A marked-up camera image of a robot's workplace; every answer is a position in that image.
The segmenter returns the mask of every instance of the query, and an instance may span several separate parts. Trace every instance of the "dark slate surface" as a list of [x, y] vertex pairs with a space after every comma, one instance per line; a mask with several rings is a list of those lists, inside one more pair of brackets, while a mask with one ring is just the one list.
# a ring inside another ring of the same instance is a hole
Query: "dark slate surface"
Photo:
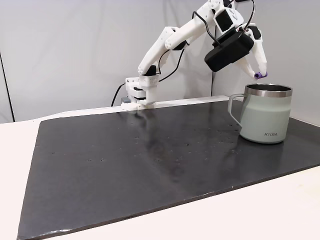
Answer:
[[319, 127], [290, 119], [275, 145], [239, 130], [227, 102], [44, 121], [18, 239], [106, 225], [320, 165]]

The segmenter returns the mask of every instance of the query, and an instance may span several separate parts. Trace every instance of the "black cable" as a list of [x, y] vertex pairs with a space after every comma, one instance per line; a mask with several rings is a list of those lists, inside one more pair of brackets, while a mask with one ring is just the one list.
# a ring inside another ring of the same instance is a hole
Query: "black cable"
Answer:
[[125, 84], [126, 84], [126, 83], [121, 84], [121, 85], [118, 87], [118, 89], [116, 90], [115, 95], [114, 95], [113, 100], [112, 100], [112, 103], [111, 103], [111, 107], [114, 106], [114, 103], [115, 103], [116, 97], [117, 97], [117, 95], [118, 95], [118, 92], [120, 91], [121, 87], [122, 87], [123, 85], [125, 85]]
[[169, 52], [170, 51], [170, 49], [169, 50], [167, 50], [167, 51], [165, 51], [162, 55], [161, 55], [161, 57], [160, 57], [160, 59], [159, 59], [159, 62], [158, 62], [158, 69], [159, 69], [159, 73], [158, 74], [161, 74], [161, 69], [160, 69], [160, 62], [161, 62], [161, 59], [162, 59], [162, 57], [167, 53], [167, 52]]
[[[227, 8], [230, 6], [230, 4], [232, 4], [235, 0], [232, 0], [230, 1], [230, 3], [228, 4]], [[251, 16], [249, 18], [249, 21], [247, 22], [246, 26], [244, 27], [243, 31], [245, 32], [246, 29], [249, 27], [249, 24], [251, 23], [252, 21], [252, 18], [254, 17], [255, 15], [255, 11], [256, 11], [256, 4], [255, 4], [255, 1], [254, 0], [251, 0], [251, 2], [253, 3], [253, 9], [252, 9], [252, 13], [251, 13]]]
[[192, 13], [192, 19], [194, 19], [195, 15], [202, 20], [202, 22], [204, 22], [205, 24], [205, 28], [206, 28], [206, 32], [209, 34], [209, 36], [213, 39], [213, 41], [215, 41], [220, 47], [222, 47], [221, 43], [218, 42], [218, 40], [211, 34], [210, 30], [209, 30], [209, 26], [208, 23], [206, 22], [206, 20], [204, 20], [196, 11], [194, 11]]
[[7, 83], [6, 74], [5, 74], [5, 68], [4, 68], [4, 64], [3, 64], [3, 62], [2, 62], [1, 52], [0, 52], [0, 61], [1, 61], [1, 66], [2, 66], [2, 72], [3, 72], [4, 82], [5, 82], [6, 93], [8, 94], [9, 105], [10, 105], [10, 110], [11, 110], [11, 115], [12, 115], [12, 120], [13, 120], [13, 122], [15, 122], [16, 120], [15, 120], [15, 115], [14, 115], [14, 109], [12, 108], [12, 103], [11, 103], [11, 98], [10, 98], [10, 94], [9, 94], [9, 88], [8, 88], [8, 83]]
[[170, 73], [168, 76], [166, 76], [166, 77], [164, 77], [163, 79], [161, 79], [161, 80], [159, 81], [159, 83], [162, 82], [163, 80], [166, 80], [167, 78], [169, 78], [172, 74], [174, 74], [174, 73], [178, 70], [179, 64], [180, 64], [180, 61], [181, 61], [181, 58], [182, 58], [182, 55], [184, 54], [184, 51], [185, 51], [185, 50], [183, 49], [182, 52], [181, 52], [181, 54], [180, 54], [179, 61], [178, 61], [177, 65], [176, 65], [175, 70], [173, 70], [173, 72]]
[[251, 2], [253, 3], [253, 9], [252, 9], [252, 13], [251, 13], [250, 19], [249, 19], [248, 23], [246, 24], [245, 28], [243, 29], [244, 32], [246, 31], [246, 29], [248, 28], [249, 24], [251, 23], [251, 20], [254, 17], [255, 11], [256, 11], [255, 1], [251, 0]]

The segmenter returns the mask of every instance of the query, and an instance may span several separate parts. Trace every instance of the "mint green mug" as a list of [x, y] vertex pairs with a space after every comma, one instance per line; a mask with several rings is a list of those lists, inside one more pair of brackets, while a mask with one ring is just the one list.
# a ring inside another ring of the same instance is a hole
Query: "mint green mug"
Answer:
[[[242, 127], [240, 135], [261, 144], [276, 144], [286, 138], [293, 89], [288, 86], [255, 83], [244, 94], [230, 96], [228, 112]], [[231, 113], [234, 98], [244, 98], [240, 120]]]

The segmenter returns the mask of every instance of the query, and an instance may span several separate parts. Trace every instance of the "white robotic arm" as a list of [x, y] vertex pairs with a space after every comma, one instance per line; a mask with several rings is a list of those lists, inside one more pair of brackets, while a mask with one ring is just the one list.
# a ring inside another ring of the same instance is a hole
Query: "white robotic arm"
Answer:
[[[222, 33], [219, 39], [215, 39], [211, 35], [215, 40], [213, 44], [214, 50], [208, 53], [205, 58], [211, 70], [217, 72], [226, 65], [236, 62], [253, 79], [267, 76], [267, 60], [262, 47], [261, 32], [254, 23], [249, 25], [250, 27], [246, 29], [244, 34], [243, 32], [239, 33], [238, 37], [235, 33], [239, 32], [239, 29], [243, 26], [244, 19], [235, 9], [225, 7], [223, 0], [208, 0], [194, 12], [194, 15], [192, 20], [181, 28], [171, 26], [164, 28], [157, 41], [140, 63], [138, 67], [139, 77], [131, 77], [125, 80], [128, 97], [122, 99], [121, 106], [123, 109], [138, 110], [153, 108], [156, 102], [161, 67], [166, 63], [170, 52], [181, 51], [206, 31], [210, 33], [209, 27], [217, 26]], [[243, 51], [241, 45], [243, 39], [246, 41], [244, 43], [245, 47], [250, 48], [249, 50], [253, 52], [258, 61], [259, 73], [255, 73], [252, 70], [243, 55], [249, 52], [241, 52]], [[233, 50], [236, 53], [232, 54], [232, 58], [227, 54], [229, 54], [228, 51], [232, 52]]]

